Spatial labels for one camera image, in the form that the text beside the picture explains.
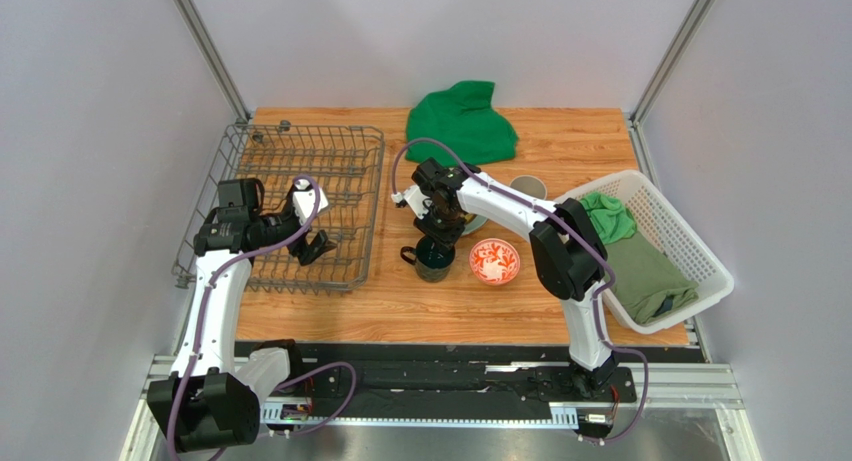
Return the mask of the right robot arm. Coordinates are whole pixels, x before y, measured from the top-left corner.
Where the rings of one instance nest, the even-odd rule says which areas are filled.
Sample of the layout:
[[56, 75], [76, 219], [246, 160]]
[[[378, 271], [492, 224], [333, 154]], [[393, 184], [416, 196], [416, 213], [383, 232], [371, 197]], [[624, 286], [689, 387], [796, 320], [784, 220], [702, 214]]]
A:
[[414, 212], [415, 226], [440, 249], [455, 246], [465, 214], [483, 216], [529, 243], [539, 283], [561, 303], [575, 381], [591, 390], [603, 388], [618, 366], [601, 313], [611, 269], [581, 203], [535, 198], [476, 166], [445, 167], [433, 158], [416, 167], [412, 180], [392, 200]]

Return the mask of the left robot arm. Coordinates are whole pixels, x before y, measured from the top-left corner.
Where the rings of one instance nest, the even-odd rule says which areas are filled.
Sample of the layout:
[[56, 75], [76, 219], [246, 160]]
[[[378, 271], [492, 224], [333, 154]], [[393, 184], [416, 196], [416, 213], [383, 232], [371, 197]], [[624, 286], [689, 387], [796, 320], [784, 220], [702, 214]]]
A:
[[329, 206], [308, 175], [294, 178], [277, 213], [263, 213], [257, 178], [222, 181], [217, 194], [193, 239], [196, 286], [182, 345], [169, 375], [147, 391], [173, 460], [195, 451], [218, 459], [229, 447], [253, 443], [267, 398], [309, 379], [291, 340], [264, 342], [235, 365], [239, 308], [256, 258], [285, 248], [309, 265], [335, 247], [325, 231], [307, 238]]

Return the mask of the beige cup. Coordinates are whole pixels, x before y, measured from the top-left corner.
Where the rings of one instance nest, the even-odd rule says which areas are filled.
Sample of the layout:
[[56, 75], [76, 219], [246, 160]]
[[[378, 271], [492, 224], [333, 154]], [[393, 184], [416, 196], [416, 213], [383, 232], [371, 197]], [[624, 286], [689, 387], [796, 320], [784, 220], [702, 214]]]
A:
[[528, 196], [546, 199], [548, 190], [545, 183], [536, 176], [521, 175], [510, 182], [510, 187]]

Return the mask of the dark green mug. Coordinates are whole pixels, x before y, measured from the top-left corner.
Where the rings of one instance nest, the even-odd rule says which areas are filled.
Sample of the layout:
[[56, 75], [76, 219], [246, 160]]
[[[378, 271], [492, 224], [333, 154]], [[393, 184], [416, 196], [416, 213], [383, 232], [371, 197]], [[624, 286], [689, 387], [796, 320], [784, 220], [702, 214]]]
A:
[[448, 276], [456, 258], [456, 248], [443, 246], [434, 239], [423, 236], [415, 246], [403, 246], [400, 249], [400, 257], [414, 267], [421, 280], [437, 283]]

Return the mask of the light blue flower plate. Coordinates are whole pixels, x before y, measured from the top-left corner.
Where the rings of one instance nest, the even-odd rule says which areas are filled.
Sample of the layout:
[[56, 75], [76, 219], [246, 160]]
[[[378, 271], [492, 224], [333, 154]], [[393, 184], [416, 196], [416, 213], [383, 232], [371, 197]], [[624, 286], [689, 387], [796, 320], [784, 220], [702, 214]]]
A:
[[464, 229], [462, 232], [463, 236], [471, 235], [472, 233], [481, 229], [487, 222], [488, 219], [482, 215], [474, 215], [471, 213], [465, 214], [463, 216], [464, 220]]

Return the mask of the white orange patterned bowl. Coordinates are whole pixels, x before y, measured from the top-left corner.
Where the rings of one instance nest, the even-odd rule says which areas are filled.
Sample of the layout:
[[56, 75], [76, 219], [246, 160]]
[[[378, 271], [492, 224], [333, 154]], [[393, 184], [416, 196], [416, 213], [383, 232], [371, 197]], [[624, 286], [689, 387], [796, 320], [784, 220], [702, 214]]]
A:
[[477, 242], [468, 256], [474, 276], [491, 286], [501, 286], [513, 281], [520, 272], [518, 250], [509, 242], [487, 238]]

